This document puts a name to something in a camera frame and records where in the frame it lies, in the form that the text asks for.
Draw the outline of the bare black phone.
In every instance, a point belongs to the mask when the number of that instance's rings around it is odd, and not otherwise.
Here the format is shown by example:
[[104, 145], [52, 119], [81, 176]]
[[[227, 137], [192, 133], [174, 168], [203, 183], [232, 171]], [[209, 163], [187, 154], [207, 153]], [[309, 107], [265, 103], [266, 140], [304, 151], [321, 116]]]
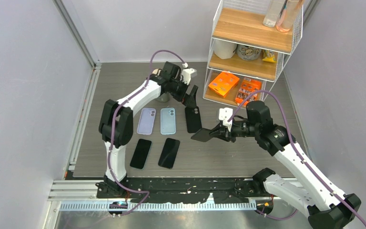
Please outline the bare black phone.
[[139, 139], [130, 161], [130, 167], [144, 169], [151, 147], [152, 141]]
[[176, 160], [178, 149], [180, 146], [180, 141], [172, 138], [167, 138], [165, 140], [158, 166], [167, 169], [172, 169]]

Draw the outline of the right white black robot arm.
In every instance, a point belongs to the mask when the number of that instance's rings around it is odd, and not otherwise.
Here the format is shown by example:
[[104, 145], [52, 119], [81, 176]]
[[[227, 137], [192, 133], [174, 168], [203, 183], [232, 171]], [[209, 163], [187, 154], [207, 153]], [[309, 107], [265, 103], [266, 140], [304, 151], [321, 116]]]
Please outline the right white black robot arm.
[[192, 140], [207, 142], [218, 138], [234, 142], [238, 137], [254, 137], [257, 144], [281, 162], [302, 185], [285, 181], [269, 168], [253, 176], [253, 190], [260, 196], [267, 193], [286, 201], [307, 219], [314, 229], [342, 229], [356, 216], [361, 200], [346, 194], [334, 185], [307, 157], [295, 138], [283, 126], [273, 123], [270, 110], [262, 101], [246, 105], [247, 118], [230, 121], [231, 108], [218, 112], [220, 123], [213, 129], [201, 128]]

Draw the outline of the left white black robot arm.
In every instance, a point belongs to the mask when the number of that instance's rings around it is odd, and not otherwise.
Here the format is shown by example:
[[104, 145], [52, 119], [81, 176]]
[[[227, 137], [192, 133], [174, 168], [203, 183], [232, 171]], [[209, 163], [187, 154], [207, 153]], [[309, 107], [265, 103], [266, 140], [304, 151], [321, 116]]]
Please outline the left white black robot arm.
[[99, 122], [99, 133], [106, 147], [107, 167], [103, 182], [115, 197], [123, 197], [127, 191], [127, 185], [122, 180], [127, 175], [125, 151], [133, 135], [134, 116], [163, 94], [170, 94], [186, 107], [196, 107], [198, 86], [194, 85], [190, 93], [186, 92], [196, 75], [197, 70], [187, 63], [180, 67], [166, 62], [163, 68], [153, 70], [142, 85], [129, 95], [105, 102]]

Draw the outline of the green soap pump bottle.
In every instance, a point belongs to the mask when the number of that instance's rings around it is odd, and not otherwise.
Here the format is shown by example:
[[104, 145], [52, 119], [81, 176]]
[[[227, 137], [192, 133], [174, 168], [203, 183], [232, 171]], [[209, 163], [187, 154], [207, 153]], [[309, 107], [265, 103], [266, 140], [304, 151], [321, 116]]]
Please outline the green soap pump bottle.
[[[161, 69], [154, 69], [153, 70], [153, 74], [155, 75], [160, 75]], [[166, 103], [170, 100], [170, 96], [168, 93], [163, 93], [162, 95], [160, 95], [158, 98], [155, 99], [156, 101], [160, 102], [160, 103]]]

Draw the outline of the orange yellow sponge box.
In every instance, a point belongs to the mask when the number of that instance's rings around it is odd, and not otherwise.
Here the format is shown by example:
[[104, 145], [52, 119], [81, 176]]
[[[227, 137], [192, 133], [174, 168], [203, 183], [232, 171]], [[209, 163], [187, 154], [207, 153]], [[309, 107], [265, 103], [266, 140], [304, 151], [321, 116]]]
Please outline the orange yellow sponge box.
[[209, 84], [208, 88], [225, 98], [229, 91], [237, 86], [239, 77], [232, 73], [221, 72]]

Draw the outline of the orange razor box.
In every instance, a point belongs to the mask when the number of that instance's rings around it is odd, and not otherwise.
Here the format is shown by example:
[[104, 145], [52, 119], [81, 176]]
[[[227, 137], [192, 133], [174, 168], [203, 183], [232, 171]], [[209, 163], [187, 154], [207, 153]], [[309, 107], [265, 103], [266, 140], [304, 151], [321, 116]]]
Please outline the orange razor box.
[[261, 81], [253, 78], [244, 77], [240, 83], [240, 87], [234, 101], [238, 105], [244, 101], [243, 106], [246, 106], [247, 103], [251, 101], [260, 100], [260, 93], [252, 95], [249, 99], [246, 98], [249, 94], [261, 89], [262, 89]]

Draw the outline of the white cup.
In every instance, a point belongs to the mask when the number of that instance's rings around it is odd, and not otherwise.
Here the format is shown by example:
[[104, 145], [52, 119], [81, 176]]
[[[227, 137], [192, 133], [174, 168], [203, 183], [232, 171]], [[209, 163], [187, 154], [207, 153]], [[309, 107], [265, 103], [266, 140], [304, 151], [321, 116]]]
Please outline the white cup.
[[230, 59], [234, 56], [237, 48], [236, 43], [215, 40], [213, 44], [214, 54], [220, 59]]

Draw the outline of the printed ceramic mug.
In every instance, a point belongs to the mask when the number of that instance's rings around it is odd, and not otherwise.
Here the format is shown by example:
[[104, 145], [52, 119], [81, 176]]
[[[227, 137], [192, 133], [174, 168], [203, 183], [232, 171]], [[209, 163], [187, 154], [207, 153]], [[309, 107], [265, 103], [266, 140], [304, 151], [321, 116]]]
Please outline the printed ceramic mug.
[[260, 57], [262, 49], [246, 46], [246, 45], [237, 45], [236, 54], [239, 58], [245, 61], [253, 61]]

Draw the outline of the yellow snack packet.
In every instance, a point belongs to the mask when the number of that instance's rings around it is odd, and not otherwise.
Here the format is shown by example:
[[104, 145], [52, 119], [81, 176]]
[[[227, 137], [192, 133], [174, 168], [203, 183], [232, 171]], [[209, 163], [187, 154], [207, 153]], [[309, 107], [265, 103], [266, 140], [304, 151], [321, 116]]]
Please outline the yellow snack packet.
[[263, 58], [262, 61], [270, 62], [270, 63], [277, 63], [275, 54], [273, 51], [270, 50], [263, 50]]

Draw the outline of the pink tinted glass bottle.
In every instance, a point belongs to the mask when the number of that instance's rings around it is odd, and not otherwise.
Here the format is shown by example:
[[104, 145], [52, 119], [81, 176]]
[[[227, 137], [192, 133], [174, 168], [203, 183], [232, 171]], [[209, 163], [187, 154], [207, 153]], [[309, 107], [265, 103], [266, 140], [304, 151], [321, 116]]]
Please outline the pink tinted glass bottle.
[[288, 32], [292, 28], [299, 11], [302, 8], [304, 0], [287, 0], [285, 7], [276, 24], [279, 32]]

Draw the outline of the clear glass bottle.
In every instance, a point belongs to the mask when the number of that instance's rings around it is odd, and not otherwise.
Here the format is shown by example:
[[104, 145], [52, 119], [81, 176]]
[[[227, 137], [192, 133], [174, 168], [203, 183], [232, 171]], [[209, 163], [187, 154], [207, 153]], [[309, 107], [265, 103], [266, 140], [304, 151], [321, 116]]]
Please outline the clear glass bottle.
[[263, 20], [263, 25], [273, 28], [286, 4], [286, 0], [271, 0]]

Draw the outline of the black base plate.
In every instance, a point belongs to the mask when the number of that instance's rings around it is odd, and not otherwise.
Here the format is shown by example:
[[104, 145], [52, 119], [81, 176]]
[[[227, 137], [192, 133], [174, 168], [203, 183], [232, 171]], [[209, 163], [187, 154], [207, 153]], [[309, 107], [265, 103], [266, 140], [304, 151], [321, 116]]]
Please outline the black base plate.
[[95, 184], [97, 198], [124, 198], [132, 203], [245, 203], [249, 198], [272, 199], [262, 185], [242, 177], [127, 177], [118, 185], [107, 177]]

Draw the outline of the aluminium frame rail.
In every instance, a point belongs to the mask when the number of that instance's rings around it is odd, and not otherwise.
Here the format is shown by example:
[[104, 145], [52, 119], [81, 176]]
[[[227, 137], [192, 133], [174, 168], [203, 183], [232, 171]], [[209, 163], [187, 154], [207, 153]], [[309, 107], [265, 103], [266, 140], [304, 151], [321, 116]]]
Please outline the aluminium frame rail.
[[73, 38], [91, 67], [96, 68], [97, 66], [101, 66], [102, 63], [94, 50], [93, 44], [89, 39], [73, 2], [71, 0], [53, 0], [52, 2], [57, 7], [65, 24], [69, 28]]

